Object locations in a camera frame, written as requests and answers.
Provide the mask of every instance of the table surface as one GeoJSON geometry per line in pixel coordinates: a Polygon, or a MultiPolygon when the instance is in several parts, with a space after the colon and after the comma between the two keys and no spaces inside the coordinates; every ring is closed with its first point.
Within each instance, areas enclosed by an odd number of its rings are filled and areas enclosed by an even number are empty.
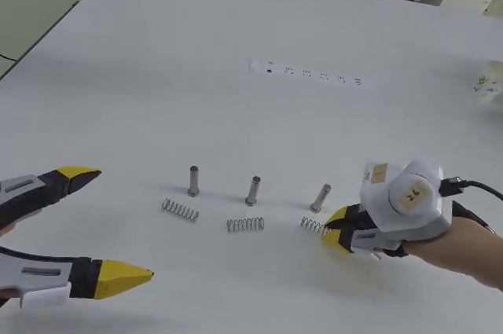
{"type": "MultiPolygon", "coordinates": [[[[501,293],[419,259],[374,262],[299,228],[358,201],[367,160],[416,156],[501,189],[503,115],[472,92],[503,22],[398,0],[83,0],[2,81],[2,178],[104,174],[2,246],[151,268],[100,302],[2,309],[2,333],[425,332],[503,325],[501,293]],[[368,76],[345,88],[256,75],[252,58],[368,76]],[[189,198],[189,167],[201,193],[189,198]],[[244,205],[253,175],[256,207],[244,205]],[[163,213],[165,197],[200,211],[163,213]],[[230,235],[228,218],[262,216],[230,235]]],[[[503,230],[494,198],[459,201],[503,230]]]]}

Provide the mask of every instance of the metal spring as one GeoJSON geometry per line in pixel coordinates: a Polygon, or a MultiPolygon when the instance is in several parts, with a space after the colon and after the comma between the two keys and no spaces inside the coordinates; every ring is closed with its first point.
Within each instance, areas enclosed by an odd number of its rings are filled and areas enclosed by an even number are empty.
{"type": "Polygon", "coordinates": [[[332,232],[332,230],[330,228],[327,228],[325,224],[315,222],[307,216],[304,216],[302,218],[300,226],[310,230],[311,232],[319,233],[320,236],[324,236],[325,234],[332,232]]]}
{"type": "Polygon", "coordinates": [[[173,200],[166,199],[161,205],[163,211],[167,211],[170,214],[177,215],[179,218],[183,218],[187,222],[196,222],[199,217],[199,212],[193,210],[187,206],[176,203],[173,200]]]}
{"type": "Polygon", "coordinates": [[[227,220],[227,232],[245,232],[264,229],[264,218],[236,218],[227,220]]]}

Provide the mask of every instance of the power strip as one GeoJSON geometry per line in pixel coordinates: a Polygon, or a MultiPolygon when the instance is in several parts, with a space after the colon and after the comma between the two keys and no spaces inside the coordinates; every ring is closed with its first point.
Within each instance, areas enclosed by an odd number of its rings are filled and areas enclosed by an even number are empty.
{"type": "Polygon", "coordinates": [[[309,68],[292,67],[290,64],[275,61],[261,61],[252,59],[250,71],[258,75],[275,75],[290,79],[303,79],[313,83],[323,83],[330,86],[369,87],[368,79],[343,75],[336,72],[325,72],[309,68]]]}

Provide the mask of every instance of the metal cylinder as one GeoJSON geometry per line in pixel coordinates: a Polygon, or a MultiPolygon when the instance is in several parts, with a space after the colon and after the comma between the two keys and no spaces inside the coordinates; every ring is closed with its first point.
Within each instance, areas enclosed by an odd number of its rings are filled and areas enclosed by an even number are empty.
{"type": "Polygon", "coordinates": [[[257,203],[257,194],[259,193],[260,177],[255,176],[251,180],[250,192],[244,200],[247,206],[253,207],[257,203]]]}
{"type": "Polygon", "coordinates": [[[192,198],[199,194],[199,167],[190,168],[190,185],[187,194],[192,198]]]}
{"type": "Polygon", "coordinates": [[[321,189],[320,193],[318,194],[318,197],[312,203],[309,208],[317,214],[319,211],[321,211],[321,206],[323,205],[323,202],[325,202],[326,197],[330,193],[330,190],[332,190],[331,185],[324,185],[323,188],[321,189]]]}

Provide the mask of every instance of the forearm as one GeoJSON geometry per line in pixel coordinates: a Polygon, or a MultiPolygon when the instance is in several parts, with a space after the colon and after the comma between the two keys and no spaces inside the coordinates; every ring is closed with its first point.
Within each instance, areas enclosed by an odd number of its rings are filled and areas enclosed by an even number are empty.
{"type": "Polygon", "coordinates": [[[448,231],[441,240],[409,242],[404,248],[434,266],[503,291],[503,239],[466,219],[458,219],[456,225],[456,233],[448,231]],[[453,251],[453,244],[458,251],[453,251]]]}

